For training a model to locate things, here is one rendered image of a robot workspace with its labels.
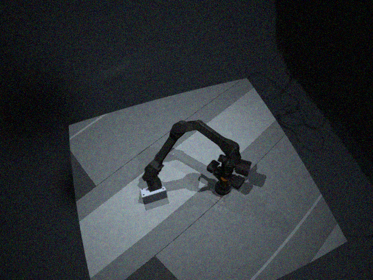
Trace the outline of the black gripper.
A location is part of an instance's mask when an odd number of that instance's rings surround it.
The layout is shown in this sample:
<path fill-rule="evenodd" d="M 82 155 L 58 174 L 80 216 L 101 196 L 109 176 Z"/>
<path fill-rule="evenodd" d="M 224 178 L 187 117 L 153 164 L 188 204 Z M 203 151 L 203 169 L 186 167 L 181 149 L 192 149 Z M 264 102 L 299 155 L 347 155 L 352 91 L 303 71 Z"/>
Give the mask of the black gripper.
<path fill-rule="evenodd" d="M 241 175 L 236 176 L 235 174 L 232 175 L 232 172 L 225 172 L 221 169 L 221 166 L 219 166 L 220 163 L 218 163 L 216 160 L 213 160 L 208 166 L 207 171 L 213 173 L 213 175 L 220 181 L 221 177 L 223 177 L 225 180 L 228 180 L 226 185 L 232 186 L 235 189 L 239 189 L 241 185 L 243 185 L 245 179 L 241 177 Z M 219 166 L 219 167 L 218 167 Z"/>

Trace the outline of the orange cylindrical knob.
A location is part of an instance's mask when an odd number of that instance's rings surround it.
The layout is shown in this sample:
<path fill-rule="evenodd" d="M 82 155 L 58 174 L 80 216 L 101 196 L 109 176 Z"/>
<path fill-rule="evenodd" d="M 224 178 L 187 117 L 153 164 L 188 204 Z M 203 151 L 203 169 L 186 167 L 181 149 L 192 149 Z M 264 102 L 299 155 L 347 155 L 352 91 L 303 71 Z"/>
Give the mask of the orange cylindrical knob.
<path fill-rule="evenodd" d="M 221 177 L 221 180 L 220 180 L 220 185 L 221 186 L 226 186 L 227 182 L 228 182 L 228 180 L 225 180 L 223 177 Z"/>

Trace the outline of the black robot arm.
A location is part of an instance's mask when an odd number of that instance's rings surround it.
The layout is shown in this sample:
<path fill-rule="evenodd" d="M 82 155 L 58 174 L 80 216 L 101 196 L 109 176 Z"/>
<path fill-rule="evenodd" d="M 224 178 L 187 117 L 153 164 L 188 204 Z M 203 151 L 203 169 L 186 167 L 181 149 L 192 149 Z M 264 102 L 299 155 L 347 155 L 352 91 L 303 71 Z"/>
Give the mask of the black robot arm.
<path fill-rule="evenodd" d="M 205 124 L 202 120 L 187 122 L 178 121 L 172 126 L 169 138 L 166 140 L 157 156 L 144 168 L 145 172 L 142 179 L 146 181 L 150 192 L 162 188 L 162 182 L 158 177 L 158 174 L 162 167 L 164 167 L 162 162 L 169 151 L 185 132 L 193 130 L 199 131 L 221 148 L 221 151 L 225 154 L 225 156 L 220 155 L 218 162 L 221 163 L 221 169 L 223 171 L 231 172 L 234 167 L 237 174 L 242 174 L 246 177 L 248 176 L 252 162 L 241 159 L 241 155 L 239 153 L 240 148 L 237 142 L 223 137 L 217 131 Z"/>

